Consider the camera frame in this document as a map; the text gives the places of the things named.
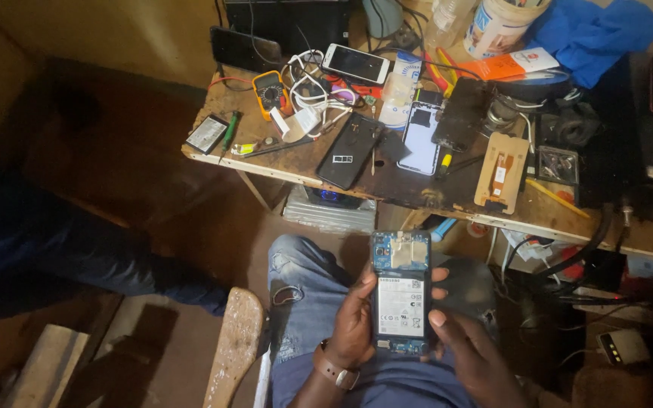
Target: yellow multimeter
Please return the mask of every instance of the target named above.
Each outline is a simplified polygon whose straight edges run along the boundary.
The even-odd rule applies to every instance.
[[[262,73],[253,79],[252,84],[264,119],[271,122],[271,116],[268,115],[268,112],[275,107],[283,115],[290,116],[294,114],[284,81],[278,71]]]

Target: wristwatch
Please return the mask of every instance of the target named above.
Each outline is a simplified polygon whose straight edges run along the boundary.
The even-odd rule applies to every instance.
[[[314,350],[314,369],[334,381],[334,384],[342,390],[354,388],[359,379],[359,370],[349,371],[346,368],[334,365],[324,353],[329,339],[324,339]]]

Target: plastic bottle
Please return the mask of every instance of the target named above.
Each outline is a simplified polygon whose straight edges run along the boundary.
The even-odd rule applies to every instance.
[[[463,20],[475,4],[475,0],[434,0],[432,19],[427,23],[424,42],[429,50],[435,47],[449,48],[453,45]]]

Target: green screwdriver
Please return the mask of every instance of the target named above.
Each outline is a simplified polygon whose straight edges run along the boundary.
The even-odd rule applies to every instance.
[[[238,110],[234,110],[231,115],[231,122],[229,123],[229,128],[226,129],[226,135],[223,137],[223,145],[221,146],[221,157],[218,158],[218,163],[221,164],[223,156],[226,155],[229,147],[231,146],[231,139],[234,137],[234,131],[236,130],[236,122],[241,113]]]

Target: dark trousers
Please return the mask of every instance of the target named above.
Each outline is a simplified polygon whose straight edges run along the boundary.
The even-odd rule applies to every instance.
[[[228,296],[204,271],[153,254],[128,229],[0,172],[0,319],[61,301],[82,283],[158,293],[216,316]]]

